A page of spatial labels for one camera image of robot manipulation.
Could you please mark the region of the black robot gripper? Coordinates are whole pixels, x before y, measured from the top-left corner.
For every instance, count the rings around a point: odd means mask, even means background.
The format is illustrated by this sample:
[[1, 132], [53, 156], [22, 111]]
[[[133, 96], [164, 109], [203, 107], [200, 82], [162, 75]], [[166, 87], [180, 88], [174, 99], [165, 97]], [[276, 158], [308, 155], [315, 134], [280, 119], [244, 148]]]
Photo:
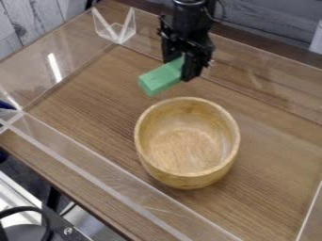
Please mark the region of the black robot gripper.
[[213, 24], [213, 1], [173, 1], [172, 12], [160, 15], [161, 59], [183, 56], [181, 80], [188, 82], [207, 68], [215, 49], [208, 37]]

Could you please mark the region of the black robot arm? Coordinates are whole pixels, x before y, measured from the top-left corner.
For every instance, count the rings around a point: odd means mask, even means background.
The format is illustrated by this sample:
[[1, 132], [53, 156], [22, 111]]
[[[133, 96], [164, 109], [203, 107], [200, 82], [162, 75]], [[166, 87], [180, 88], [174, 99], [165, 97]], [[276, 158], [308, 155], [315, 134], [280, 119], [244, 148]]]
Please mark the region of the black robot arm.
[[180, 80], [188, 82], [207, 68], [215, 51], [209, 38], [216, 0], [172, 0], [172, 14], [160, 15], [161, 59], [183, 58]]

